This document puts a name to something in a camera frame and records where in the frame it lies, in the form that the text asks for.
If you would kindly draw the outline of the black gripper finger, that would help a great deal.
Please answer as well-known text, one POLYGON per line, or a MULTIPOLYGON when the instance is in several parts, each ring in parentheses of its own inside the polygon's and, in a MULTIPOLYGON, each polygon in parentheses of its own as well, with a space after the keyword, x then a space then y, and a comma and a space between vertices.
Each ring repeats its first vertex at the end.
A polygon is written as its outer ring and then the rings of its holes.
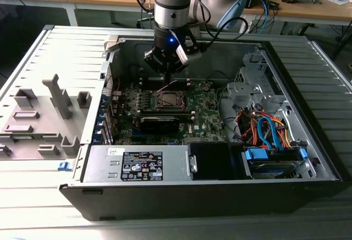
POLYGON ((172 73, 179 73, 183 69, 185 69, 187 65, 184 65, 179 57, 175 57, 171 59, 171 72, 172 73))
POLYGON ((165 83, 169 83, 171 80, 171 60, 171 53, 156 45, 153 45, 152 48, 144 54, 144 61, 155 72, 163 74, 165 83))

